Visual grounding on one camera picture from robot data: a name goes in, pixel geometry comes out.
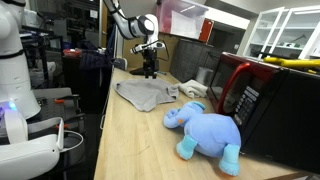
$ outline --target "electronic device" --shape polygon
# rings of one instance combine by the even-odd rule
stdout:
[[[238,125],[243,153],[320,173],[320,76],[223,53],[208,88]]]

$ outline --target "gray cloth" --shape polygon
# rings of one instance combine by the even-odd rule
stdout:
[[[134,79],[118,82],[114,89],[130,101],[139,111],[149,112],[157,104],[175,102],[178,86],[161,79]]]

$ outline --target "microwave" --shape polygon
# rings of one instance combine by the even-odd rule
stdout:
[[[320,77],[222,53],[207,95],[241,134],[241,152],[320,173]]]

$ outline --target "stuffed elephant leg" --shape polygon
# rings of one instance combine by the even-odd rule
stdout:
[[[226,174],[237,176],[239,174],[239,151],[240,146],[228,144],[223,151],[219,168]]]
[[[185,135],[183,140],[177,144],[177,152],[181,158],[188,160],[192,157],[194,148],[198,142],[194,140],[190,135]]]

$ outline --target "blue stuffed elephant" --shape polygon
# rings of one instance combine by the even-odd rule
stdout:
[[[203,114],[200,102],[188,102],[180,109],[170,109],[164,117],[167,128],[184,127],[185,136],[176,146],[181,158],[188,160],[194,150],[210,156],[222,157],[219,168],[226,174],[239,174],[241,138],[238,127],[229,116]]]

